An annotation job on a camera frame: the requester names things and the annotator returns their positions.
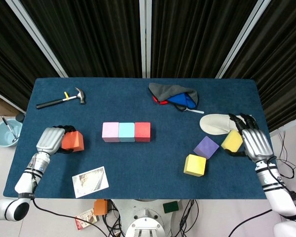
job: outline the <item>hammer head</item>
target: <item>hammer head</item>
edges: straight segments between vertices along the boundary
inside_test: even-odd
[[[75,89],[79,92],[78,95],[77,95],[77,98],[80,99],[80,104],[84,105],[85,104],[85,100],[84,100],[84,93],[81,89],[75,87]]]

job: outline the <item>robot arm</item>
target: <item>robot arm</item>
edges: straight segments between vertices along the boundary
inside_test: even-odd
[[[229,114],[242,135],[245,153],[256,163],[256,173],[273,211],[288,220],[274,226],[275,237],[296,237],[296,205],[275,164],[275,158],[265,134],[249,115],[240,114],[246,123]]]
[[[63,128],[45,129],[36,145],[38,153],[32,157],[15,186],[15,191],[19,194],[18,199],[3,198],[0,200],[0,220],[20,221],[26,216],[30,201],[35,198],[36,186],[49,165],[50,156],[60,148],[64,134],[65,129]]]

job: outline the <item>blue bowl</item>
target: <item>blue bowl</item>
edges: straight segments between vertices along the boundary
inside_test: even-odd
[[[22,124],[17,120],[15,120],[14,118],[9,118],[7,119],[7,121],[12,131],[14,132],[14,134],[19,137]],[[16,145],[19,139],[17,139],[15,142],[12,143],[13,139],[14,139],[13,134],[10,132],[9,128],[2,121],[0,123],[0,147],[10,147],[10,146]]]

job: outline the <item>blue table cover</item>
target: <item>blue table cover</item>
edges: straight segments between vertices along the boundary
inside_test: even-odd
[[[230,157],[221,147],[208,160],[204,176],[183,173],[186,156],[193,154],[206,135],[219,145],[226,135],[203,132],[200,114],[155,103],[148,90],[150,82],[196,89],[197,109],[205,115],[253,115],[269,138],[258,90],[250,79],[37,79],[4,196],[17,197],[14,186],[37,152],[45,128],[73,125],[83,134],[85,150],[53,155],[36,190],[37,198],[75,198],[72,176],[104,166],[110,187],[82,198],[264,199],[255,164],[248,158]],[[72,100],[36,109],[36,104],[64,98],[64,91],[76,95],[74,87],[84,91],[85,105]],[[149,121],[151,142],[106,143],[101,133],[102,123],[107,121]]]

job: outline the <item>purple block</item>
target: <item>purple block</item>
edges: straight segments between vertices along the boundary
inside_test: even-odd
[[[217,151],[219,145],[217,145],[208,136],[205,136],[203,140],[195,147],[194,152],[200,156],[209,159],[215,151]]]

